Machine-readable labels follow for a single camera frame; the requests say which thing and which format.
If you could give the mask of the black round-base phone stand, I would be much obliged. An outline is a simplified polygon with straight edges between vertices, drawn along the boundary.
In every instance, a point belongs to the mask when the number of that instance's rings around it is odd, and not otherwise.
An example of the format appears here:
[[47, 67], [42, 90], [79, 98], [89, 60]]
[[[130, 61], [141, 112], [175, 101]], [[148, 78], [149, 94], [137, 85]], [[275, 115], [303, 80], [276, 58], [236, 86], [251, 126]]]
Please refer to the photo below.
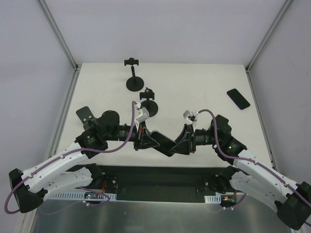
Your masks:
[[146, 108], [150, 117], [154, 117], [158, 113], [158, 104], [155, 102], [155, 93], [152, 89], [145, 88], [144, 92], [139, 93], [139, 99], [144, 99], [141, 106]]

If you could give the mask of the black phone silver edge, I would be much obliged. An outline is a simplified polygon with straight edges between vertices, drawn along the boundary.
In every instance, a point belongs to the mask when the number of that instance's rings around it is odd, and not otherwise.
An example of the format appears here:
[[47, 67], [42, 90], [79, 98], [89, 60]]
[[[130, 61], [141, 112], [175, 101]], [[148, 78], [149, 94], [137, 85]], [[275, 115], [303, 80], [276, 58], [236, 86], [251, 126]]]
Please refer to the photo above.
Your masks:
[[170, 138], [163, 135], [159, 131], [153, 131], [153, 132], [155, 134], [156, 141], [160, 144], [160, 147], [154, 148], [154, 149], [167, 156], [168, 155], [168, 145], [170, 143], [175, 143], [175, 141], [171, 140]]

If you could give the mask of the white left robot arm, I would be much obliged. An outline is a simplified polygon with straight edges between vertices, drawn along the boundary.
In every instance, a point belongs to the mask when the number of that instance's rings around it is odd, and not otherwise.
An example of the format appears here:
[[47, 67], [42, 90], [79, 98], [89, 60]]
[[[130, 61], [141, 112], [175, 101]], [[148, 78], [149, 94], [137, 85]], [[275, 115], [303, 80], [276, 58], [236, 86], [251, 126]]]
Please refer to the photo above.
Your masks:
[[138, 141], [143, 123], [150, 117], [145, 107], [132, 109], [130, 125], [120, 125], [116, 111], [105, 111], [99, 118], [92, 115], [84, 121], [84, 132], [63, 151], [27, 170], [15, 168], [9, 172], [11, 192], [4, 205], [11, 214], [8, 202], [14, 197], [20, 213], [30, 212], [46, 199], [62, 191], [90, 186], [99, 188], [103, 183], [102, 172], [96, 164], [76, 171], [69, 169], [100, 153], [114, 153], [128, 142]]

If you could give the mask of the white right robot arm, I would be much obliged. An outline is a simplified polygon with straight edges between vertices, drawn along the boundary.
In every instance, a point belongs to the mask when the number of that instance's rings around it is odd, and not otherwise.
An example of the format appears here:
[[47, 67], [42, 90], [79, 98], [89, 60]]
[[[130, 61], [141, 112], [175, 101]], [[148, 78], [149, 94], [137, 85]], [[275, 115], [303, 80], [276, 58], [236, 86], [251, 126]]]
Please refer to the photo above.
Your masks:
[[233, 188], [252, 196], [271, 208], [277, 217], [292, 230], [300, 230], [311, 216], [311, 185], [298, 183], [268, 167], [243, 143], [232, 136], [227, 118], [212, 115], [207, 130], [196, 128], [202, 111], [183, 114], [189, 122], [190, 138], [186, 140], [194, 152], [196, 146], [212, 145], [218, 157], [229, 163], [220, 176], [223, 191]]

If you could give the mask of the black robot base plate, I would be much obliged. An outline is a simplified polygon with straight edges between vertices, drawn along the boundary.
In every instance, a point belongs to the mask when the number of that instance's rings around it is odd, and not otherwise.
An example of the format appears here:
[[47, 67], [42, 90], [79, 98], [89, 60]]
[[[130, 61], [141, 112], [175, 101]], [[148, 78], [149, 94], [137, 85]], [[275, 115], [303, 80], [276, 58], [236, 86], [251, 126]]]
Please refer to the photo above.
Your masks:
[[228, 167], [99, 166], [101, 177], [87, 185], [117, 200], [203, 203], [205, 196], [233, 193]]

